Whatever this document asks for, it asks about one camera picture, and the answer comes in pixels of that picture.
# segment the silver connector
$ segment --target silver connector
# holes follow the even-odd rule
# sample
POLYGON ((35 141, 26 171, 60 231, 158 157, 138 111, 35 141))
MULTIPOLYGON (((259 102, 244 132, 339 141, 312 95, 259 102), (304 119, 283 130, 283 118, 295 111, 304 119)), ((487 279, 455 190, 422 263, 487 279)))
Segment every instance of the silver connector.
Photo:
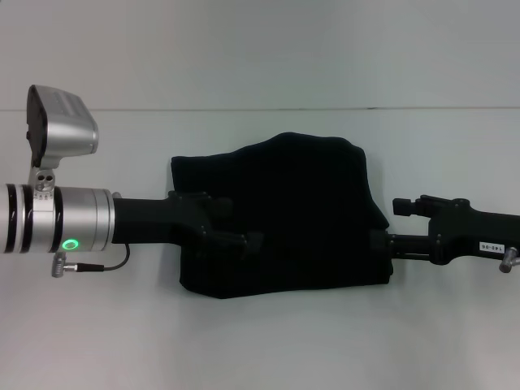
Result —
POLYGON ((61 278, 63 272, 77 272, 78 265, 74 262, 67 262, 67 255, 64 252, 56 252, 52 262, 52 277, 61 278))
POLYGON ((520 259, 518 259, 518 250, 512 246, 505 250, 504 259, 498 268, 501 272, 509 274, 511 269, 518 264, 520 264, 520 259))
POLYGON ((52 262, 52 277, 61 278, 65 268, 65 262, 67 261, 67 255, 63 252, 56 252, 52 262))
POLYGON ((78 265, 75 262, 66 262, 65 266, 63 267, 63 270, 65 272, 77 272, 78 265))

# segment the black rings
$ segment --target black rings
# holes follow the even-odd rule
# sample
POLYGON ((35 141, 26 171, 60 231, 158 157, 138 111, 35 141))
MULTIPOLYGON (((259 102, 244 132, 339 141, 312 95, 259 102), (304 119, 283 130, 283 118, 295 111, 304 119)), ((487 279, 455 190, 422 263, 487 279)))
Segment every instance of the black rings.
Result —
POLYGON ((63 235, 63 196, 62 190, 59 187, 54 187, 54 208, 55 208, 55 220, 54 220, 54 238, 52 240, 52 246, 50 247, 50 253, 55 253, 59 249, 59 243, 62 241, 63 235))
POLYGON ((14 184, 7 184, 7 194, 9 196, 9 228, 7 230, 7 243, 5 254, 12 254, 16 241, 16 223, 18 220, 18 210, 16 202, 16 187, 14 184))
POLYGON ((23 185, 24 201, 25 201, 25 224, 24 224, 24 238, 22 240, 21 254, 26 254, 31 248, 31 241, 33 240, 33 191, 28 185, 23 185))

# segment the silver cylinder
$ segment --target silver cylinder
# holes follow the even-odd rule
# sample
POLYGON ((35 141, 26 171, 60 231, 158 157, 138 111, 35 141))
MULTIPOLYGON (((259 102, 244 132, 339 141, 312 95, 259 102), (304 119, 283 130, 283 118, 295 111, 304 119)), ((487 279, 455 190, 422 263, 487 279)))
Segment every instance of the silver cylinder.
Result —
POLYGON ((59 250, 104 250, 114 234, 114 202, 109 191, 92 188, 61 188, 63 234, 59 250))
POLYGON ((15 195, 10 206, 7 186, 0 185, 0 252, 6 251, 8 241, 8 253, 102 251, 112 242, 115 210, 108 190, 55 188, 49 201, 44 195, 39 202, 32 188, 11 187, 15 195), (62 199, 58 204, 56 190, 62 199))

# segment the white surface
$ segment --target white surface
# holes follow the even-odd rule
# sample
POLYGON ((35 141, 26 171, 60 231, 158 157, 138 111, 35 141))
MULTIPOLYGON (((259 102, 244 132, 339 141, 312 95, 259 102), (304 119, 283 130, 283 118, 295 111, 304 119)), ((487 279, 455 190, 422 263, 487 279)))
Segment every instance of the white surface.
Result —
MULTIPOLYGON (((58 184, 160 198, 171 156, 294 131, 342 136, 366 151, 373 196, 394 232, 426 232, 425 219, 390 215, 394 197, 423 193, 520 215, 516 110, 94 116, 96 156, 64 159, 58 184)), ((18 183, 29 161, 24 113, 0 113, 0 124, 0 181, 18 183)), ((50 277, 50 255, 0 256, 0 388, 518 388, 520 274, 501 274, 498 262, 401 260, 387 286, 218 301, 179 286, 178 254, 134 245, 121 271, 62 279, 50 277)), ((114 247, 74 258, 123 255, 114 247)))
POLYGON ((514 0, 3 0, 0 108, 520 106, 514 0))

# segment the white label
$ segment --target white label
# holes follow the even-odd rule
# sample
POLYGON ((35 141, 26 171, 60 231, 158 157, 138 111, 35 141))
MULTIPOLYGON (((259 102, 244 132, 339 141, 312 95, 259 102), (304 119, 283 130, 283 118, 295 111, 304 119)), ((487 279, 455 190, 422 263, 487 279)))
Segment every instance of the white label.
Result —
POLYGON ((484 252, 493 252, 494 254, 505 253, 505 248, 502 244, 492 244, 491 242, 480 241, 479 248, 484 252))

